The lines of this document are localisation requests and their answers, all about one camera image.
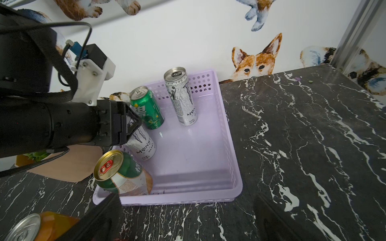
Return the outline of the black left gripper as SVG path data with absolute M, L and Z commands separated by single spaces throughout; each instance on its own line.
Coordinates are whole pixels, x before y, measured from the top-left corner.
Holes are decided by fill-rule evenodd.
M 126 102 L 41 103 L 1 97 L 1 157 L 72 145 L 115 146 L 140 140 L 141 118 Z

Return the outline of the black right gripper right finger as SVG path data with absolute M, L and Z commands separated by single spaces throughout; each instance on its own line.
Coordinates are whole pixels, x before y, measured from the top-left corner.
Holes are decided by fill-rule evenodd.
M 302 237 L 279 216 L 264 195 L 257 194 L 253 208 L 261 241 L 303 241 Z

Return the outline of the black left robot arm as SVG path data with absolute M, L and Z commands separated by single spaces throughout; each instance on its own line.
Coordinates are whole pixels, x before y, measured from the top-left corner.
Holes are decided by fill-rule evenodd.
M 122 101 L 99 99 L 114 63 L 95 44 L 56 48 L 57 27 L 1 5 L 1 157 L 83 144 L 125 144 L 141 126 Z

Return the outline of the orange soda can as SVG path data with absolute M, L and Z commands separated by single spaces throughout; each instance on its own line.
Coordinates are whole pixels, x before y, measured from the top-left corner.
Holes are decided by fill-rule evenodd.
M 45 211 L 33 213 L 18 222 L 6 241 L 55 241 L 80 221 L 71 216 Z

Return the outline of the white energy drink can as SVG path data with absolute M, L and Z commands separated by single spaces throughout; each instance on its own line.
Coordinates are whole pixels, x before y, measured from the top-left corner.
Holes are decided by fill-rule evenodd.
M 156 153 L 156 144 L 145 128 L 140 125 L 125 144 L 125 150 L 129 152 L 136 161 L 147 161 Z

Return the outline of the green soda can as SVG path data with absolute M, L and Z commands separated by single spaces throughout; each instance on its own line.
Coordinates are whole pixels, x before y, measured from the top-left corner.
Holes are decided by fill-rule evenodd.
M 135 88 L 129 97 L 132 108 L 148 129 L 154 130 L 162 126 L 164 118 L 160 107 L 147 86 Z

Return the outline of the green gold-top can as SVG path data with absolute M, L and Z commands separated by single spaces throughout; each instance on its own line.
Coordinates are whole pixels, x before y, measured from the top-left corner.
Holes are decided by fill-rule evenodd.
M 105 153 L 96 163 L 93 176 L 105 191 L 127 196 L 149 195 L 151 175 L 130 154 L 120 150 Z

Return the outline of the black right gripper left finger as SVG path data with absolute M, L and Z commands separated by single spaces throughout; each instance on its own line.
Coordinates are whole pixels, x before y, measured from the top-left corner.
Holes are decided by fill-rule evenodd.
M 59 241 L 113 241 L 116 238 L 122 205 L 118 194 L 111 193 Z

